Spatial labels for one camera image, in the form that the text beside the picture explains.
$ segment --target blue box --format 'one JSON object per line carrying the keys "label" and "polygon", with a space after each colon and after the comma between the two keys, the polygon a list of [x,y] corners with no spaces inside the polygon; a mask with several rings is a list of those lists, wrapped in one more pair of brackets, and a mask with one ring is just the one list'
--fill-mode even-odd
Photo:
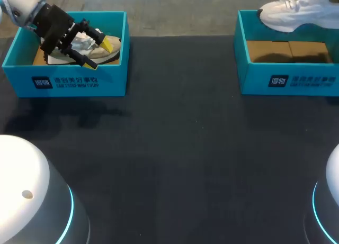
{"label": "blue box", "polygon": [[[333,63],[254,63],[246,40],[324,42]],[[242,94],[339,96],[339,30],[307,24],[281,33],[262,24],[257,11],[239,11],[234,48]]]}
{"label": "blue box", "polygon": [[19,29],[2,65],[18,97],[124,96],[126,92],[130,36],[126,12],[69,12],[83,18],[106,35],[121,38],[118,65],[99,65],[97,70],[78,65],[33,66],[40,39]]}

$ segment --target white sneaker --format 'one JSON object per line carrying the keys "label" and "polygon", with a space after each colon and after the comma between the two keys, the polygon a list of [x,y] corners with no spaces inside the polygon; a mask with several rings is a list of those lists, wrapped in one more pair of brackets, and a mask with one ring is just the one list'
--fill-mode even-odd
{"label": "white sneaker", "polygon": [[[95,43],[95,40],[87,36],[85,33],[78,33],[72,41],[72,49],[82,55],[88,56],[96,64],[105,64],[117,60],[120,55],[121,42],[120,39],[113,36],[107,36],[113,46],[113,52],[109,53]],[[51,55],[45,54],[45,61],[49,65],[67,65],[75,64],[75,61],[62,54],[58,49],[55,49]]]}
{"label": "white sneaker", "polygon": [[293,32],[307,23],[339,29],[339,4],[329,0],[279,0],[262,6],[258,16],[266,26],[281,32]]}

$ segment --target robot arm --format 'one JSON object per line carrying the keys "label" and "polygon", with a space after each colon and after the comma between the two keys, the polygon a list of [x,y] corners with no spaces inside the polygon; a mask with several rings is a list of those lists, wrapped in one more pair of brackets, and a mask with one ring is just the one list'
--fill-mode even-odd
{"label": "robot arm", "polygon": [[85,32],[109,53],[113,51],[106,36],[90,27],[89,21],[83,19],[80,23],[75,23],[66,12],[56,5],[50,6],[46,0],[0,0],[0,7],[15,25],[43,38],[41,50],[49,55],[58,48],[78,65],[97,69],[95,62],[72,49],[72,41],[78,32]]}

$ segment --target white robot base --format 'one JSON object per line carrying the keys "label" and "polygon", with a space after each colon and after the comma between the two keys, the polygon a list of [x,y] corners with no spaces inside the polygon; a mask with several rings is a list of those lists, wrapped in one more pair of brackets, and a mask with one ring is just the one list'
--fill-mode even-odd
{"label": "white robot base", "polygon": [[309,244],[339,243],[339,146],[330,155],[326,172],[313,189],[304,217]]}
{"label": "white robot base", "polygon": [[89,244],[79,199],[30,142],[0,135],[0,243]]}

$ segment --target black table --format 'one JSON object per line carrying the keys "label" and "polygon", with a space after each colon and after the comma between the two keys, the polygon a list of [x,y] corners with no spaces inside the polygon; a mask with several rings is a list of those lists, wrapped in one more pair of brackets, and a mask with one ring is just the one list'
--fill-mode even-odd
{"label": "black table", "polygon": [[231,36],[132,38],[125,97],[19,100],[0,75],[1,133],[53,162],[100,244],[306,243],[338,104],[242,96]]}

